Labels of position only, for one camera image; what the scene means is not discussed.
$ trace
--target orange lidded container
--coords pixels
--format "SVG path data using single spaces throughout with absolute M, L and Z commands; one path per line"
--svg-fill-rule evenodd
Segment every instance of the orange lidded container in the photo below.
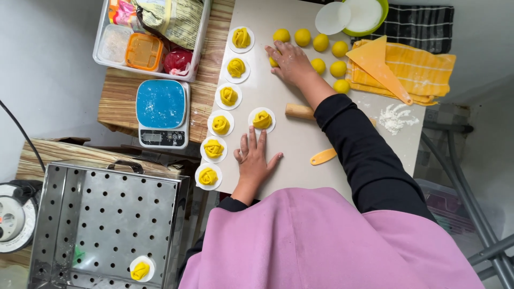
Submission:
M 127 66 L 146 71 L 159 72 L 163 69 L 164 58 L 168 50 L 161 39 L 134 33 L 128 39 L 125 62 Z

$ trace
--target flour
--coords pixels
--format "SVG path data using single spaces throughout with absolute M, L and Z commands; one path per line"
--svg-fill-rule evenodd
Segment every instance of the flour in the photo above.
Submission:
M 396 135 L 405 124 L 414 125 L 419 123 L 419 119 L 415 118 L 414 116 L 410 116 L 410 110 L 398 112 L 399 109 L 406 107 L 406 104 L 402 103 L 394 109 L 391 109 L 393 106 L 394 104 L 388 105 L 388 107 L 385 109 L 385 112 L 381 110 L 379 118 L 379 123 L 393 135 Z

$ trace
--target perforated steamer tray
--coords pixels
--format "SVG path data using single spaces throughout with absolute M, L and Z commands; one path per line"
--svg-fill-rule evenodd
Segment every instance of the perforated steamer tray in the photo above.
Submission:
M 47 166 L 28 288 L 175 288 L 175 224 L 183 220 L 189 178 L 80 163 Z M 140 165 L 128 165 L 141 173 Z M 155 261 L 148 282 L 130 277 L 138 256 Z

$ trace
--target black sleeve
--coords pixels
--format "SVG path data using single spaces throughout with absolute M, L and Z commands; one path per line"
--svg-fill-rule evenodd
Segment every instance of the black sleeve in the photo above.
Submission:
M 239 212 L 244 209 L 247 209 L 248 206 L 243 204 L 241 201 L 234 200 L 231 197 L 226 197 L 223 199 L 223 201 L 221 201 L 219 203 L 217 208 L 222 208 L 229 212 Z M 191 247 L 191 249 L 186 251 L 186 255 L 184 256 L 184 261 L 182 262 L 182 265 L 178 269 L 177 288 L 178 288 L 178 285 L 180 284 L 180 280 L 182 279 L 182 275 L 184 274 L 184 270 L 186 269 L 186 264 L 187 264 L 189 258 L 191 258 L 191 256 L 193 256 L 194 254 L 201 252 L 201 248 L 204 246 L 204 237 L 205 237 L 205 232 L 201 235 L 200 238 L 198 238 L 198 240 L 196 241 L 194 246 Z
M 395 210 L 435 222 L 419 185 L 368 117 L 345 94 L 323 100 L 314 117 L 337 152 L 361 213 Z

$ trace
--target yellow striped towel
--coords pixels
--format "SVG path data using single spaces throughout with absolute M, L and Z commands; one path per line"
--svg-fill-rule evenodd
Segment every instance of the yellow striped towel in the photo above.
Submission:
M 372 40 L 356 41 L 352 49 Z M 414 103 L 434 105 L 438 97 L 450 91 L 448 82 L 455 64 L 455 55 L 439 54 L 413 48 L 399 43 L 387 43 L 385 63 L 398 78 Z M 348 60 L 345 79 L 352 89 L 396 98 L 392 92 L 370 76 L 366 71 Z

